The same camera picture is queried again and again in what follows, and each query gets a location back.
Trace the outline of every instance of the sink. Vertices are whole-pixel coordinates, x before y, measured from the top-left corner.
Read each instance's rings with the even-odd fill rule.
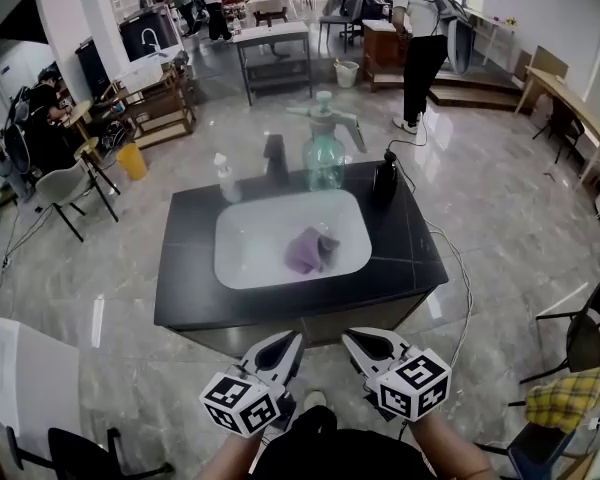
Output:
[[[322,272],[300,274],[284,264],[289,242],[313,226],[340,241]],[[358,201],[344,190],[306,192],[234,204],[216,222],[214,269],[236,290],[351,274],[371,257]]]

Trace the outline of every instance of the green spray bottle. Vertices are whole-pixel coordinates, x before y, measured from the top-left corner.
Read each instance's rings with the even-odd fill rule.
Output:
[[[318,105],[314,107],[291,107],[287,112],[311,118],[311,138],[302,151],[309,189],[340,188],[344,181],[345,149],[335,136],[336,125],[347,129],[361,153],[366,153],[367,148],[356,115],[333,110],[329,91],[320,91],[316,99]]]

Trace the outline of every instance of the wooden step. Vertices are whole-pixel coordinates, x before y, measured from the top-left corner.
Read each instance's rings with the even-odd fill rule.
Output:
[[[440,70],[433,83],[434,85],[444,85],[447,87],[466,87],[469,89],[497,91],[513,94],[518,97],[522,95],[522,91],[511,80],[503,76],[473,71],[471,69],[463,75],[458,75],[452,71]]]
[[[486,108],[513,112],[518,106],[520,96],[492,90],[471,89],[466,87],[448,87],[434,85],[429,97],[441,107]]]

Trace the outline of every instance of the yellow bucket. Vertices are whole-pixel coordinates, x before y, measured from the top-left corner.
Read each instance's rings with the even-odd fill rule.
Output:
[[[147,164],[144,163],[140,148],[134,142],[118,151],[116,160],[132,180],[141,180],[147,175]]]

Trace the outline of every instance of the black countertop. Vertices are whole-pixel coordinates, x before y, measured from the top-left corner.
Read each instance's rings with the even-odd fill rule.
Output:
[[[218,185],[173,194],[154,323],[174,330],[260,324],[401,299],[446,283],[438,250],[402,176],[387,207],[371,202],[377,163],[346,166],[342,186],[360,205],[371,239],[369,262],[352,274],[295,284],[245,290],[221,284],[213,267],[215,228],[218,215],[229,203]],[[303,171],[290,173],[288,183],[269,176],[239,183],[243,202],[308,190]]]

